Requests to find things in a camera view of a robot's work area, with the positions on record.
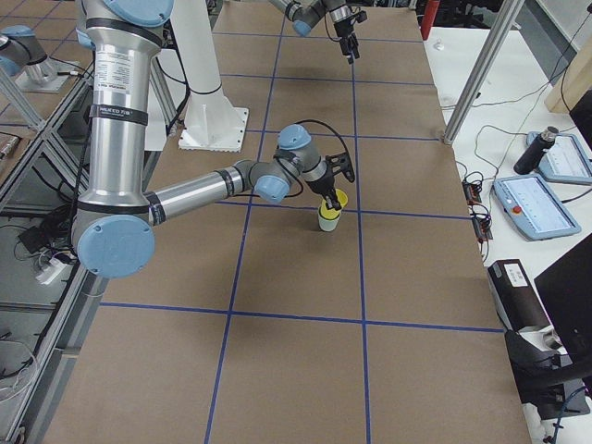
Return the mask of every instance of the red object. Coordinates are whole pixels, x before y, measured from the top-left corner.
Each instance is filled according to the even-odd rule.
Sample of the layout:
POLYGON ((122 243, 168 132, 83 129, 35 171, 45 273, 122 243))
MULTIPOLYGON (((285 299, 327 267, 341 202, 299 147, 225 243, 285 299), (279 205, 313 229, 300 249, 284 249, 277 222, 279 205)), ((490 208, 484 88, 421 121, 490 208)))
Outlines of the red object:
POLYGON ((432 31, 434 20, 436 19, 436 13, 440 7, 440 0, 429 0, 425 5, 424 18, 422 18, 422 39, 427 40, 429 32, 432 31))

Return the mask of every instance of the black bottle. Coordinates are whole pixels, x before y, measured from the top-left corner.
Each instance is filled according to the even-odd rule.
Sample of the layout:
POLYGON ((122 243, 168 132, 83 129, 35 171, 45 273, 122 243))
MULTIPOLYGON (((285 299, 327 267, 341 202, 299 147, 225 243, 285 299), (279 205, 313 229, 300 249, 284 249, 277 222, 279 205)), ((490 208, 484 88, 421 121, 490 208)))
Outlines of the black bottle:
POLYGON ((515 163, 514 171, 518 174, 528 174, 538 167, 540 159, 555 144, 555 138, 558 133, 559 130, 555 127, 547 127, 547 129, 538 134, 528 148, 526 148, 524 154, 520 156, 518 162, 515 163))

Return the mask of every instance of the white table surface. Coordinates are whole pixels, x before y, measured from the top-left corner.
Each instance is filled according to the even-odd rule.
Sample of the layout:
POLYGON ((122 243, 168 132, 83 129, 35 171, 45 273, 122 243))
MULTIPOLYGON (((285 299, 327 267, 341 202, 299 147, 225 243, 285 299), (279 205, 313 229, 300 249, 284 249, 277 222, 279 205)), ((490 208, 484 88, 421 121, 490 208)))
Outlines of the white table surface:
MULTIPOLYGON (((456 104, 473 64, 487 38, 488 31, 451 28, 434 28, 425 42, 425 50, 438 88, 438 97, 443 107, 456 104)), ((475 105, 496 103, 517 99, 531 93, 547 81, 545 74, 538 65, 519 31, 511 31, 501 47, 494 64, 482 85, 480 97, 475 105)), ((504 105, 481 106, 473 108, 456 137, 453 148, 458 161, 463 162, 469 172, 481 171, 486 178, 494 175, 494 168, 474 155, 475 136, 484 125, 493 125, 509 132, 541 131, 547 126, 555 126, 566 130, 574 124, 568 115, 552 114, 544 105, 551 86, 539 93, 530 95, 523 100, 504 105)), ((446 121, 452 111, 444 109, 446 121)), ((576 134, 580 143, 587 148, 586 142, 577 129, 570 131, 576 134)), ((478 152, 499 165, 504 153, 505 160, 499 168, 498 178, 515 176, 512 166, 524 152, 525 136, 504 134, 495 129, 484 129, 478 139, 478 152)), ((494 240, 489 243, 489 254, 485 266, 499 259, 518 258, 522 262, 528 276, 534 279, 555 260, 570 250, 576 243, 592 232, 592 194, 580 200, 566 204, 568 210, 582 227, 582 232, 573 236, 553 240, 527 241, 514 227, 513 223, 503 214, 501 205, 495 197, 489 196, 492 181, 484 184, 482 200, 491 210, 494 240)), ((551 188, 560 199, 574 197, 588 189, 587 186, 550 183, 551 188)), ((530 335, 529 340, 542 343, 537 334, 530 335)), ((553 421, 545 421, 544 426, 549 435, 553 433, 553 421)), ((592 415, 564 418, 565 426, 560 431, 558 443, 589 444, 592 440, 592 415)))

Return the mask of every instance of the yellow cup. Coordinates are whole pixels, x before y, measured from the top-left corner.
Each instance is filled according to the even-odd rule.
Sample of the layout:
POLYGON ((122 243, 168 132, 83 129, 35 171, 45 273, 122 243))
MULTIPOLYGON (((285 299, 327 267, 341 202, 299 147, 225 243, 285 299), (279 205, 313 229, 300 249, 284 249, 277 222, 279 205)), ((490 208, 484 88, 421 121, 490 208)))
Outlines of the yellow cup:
MULTIPOLYGON (((341 210, 345 208, 345 205, 348 204, 348 195, 340 189, 335 189, 337 194, 337 199, 341 204, 341 210)), ((327 203, 325 199, 321 202, 320 206, 318 207, 318 226, 323 231, 333 231, 339 222, 339 218, 341 217, 341 210, 336 210, 334 208, 327 208, 327 203)))

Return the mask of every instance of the light blue cap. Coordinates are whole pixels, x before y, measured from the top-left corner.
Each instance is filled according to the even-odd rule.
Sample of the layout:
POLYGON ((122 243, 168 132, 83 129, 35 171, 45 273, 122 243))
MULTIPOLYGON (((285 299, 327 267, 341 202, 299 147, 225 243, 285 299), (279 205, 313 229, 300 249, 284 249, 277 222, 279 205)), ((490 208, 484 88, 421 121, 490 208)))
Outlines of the light blue cap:
POLYGON ((154 254, 154 234, 136 216, 113 215, 97 219, 78 243, 80 262, 103 278, 124 278, 140 271, 154 254))
POLYGON ((8 77, 16 76, 19 74, 20 66, 9 58, 2 57, 0 55, 0 68, 2 68, 8 77))
POLYGON ((301 37, 306 37, 308 34, 311 33, 312 28, 308 23, 301 20, 296 20, 292 23, 292 28, 300 35, 301 37))
POLYGON ((254 188, 257 194, 272 204, 279 204, 289 190, 290 185, 286 180, 270 175, 259 178, 254 188))
POLYGON ((277 146, 282 150, 298 150, 308 145, 312 139, 302 125, 288 125, 277 136, 277 146))
POLYGON ((78 35, 78 43, 81 46, 84 46, 87 49, 92 49, 94 50, 94 43, 91 40, 91 38, 89 37, 89 34, 87 34, 86 32, 82 32, 81 30, 76 29, 76 33, 78 35))
POLYGON ((170 18, 174 0, 103 0, 103 3, 129 23, 156 28, 170 18))
POLYGON ((8 37, 33 37, 35 33, 25 25, 8 26, 1 31, 8 37))

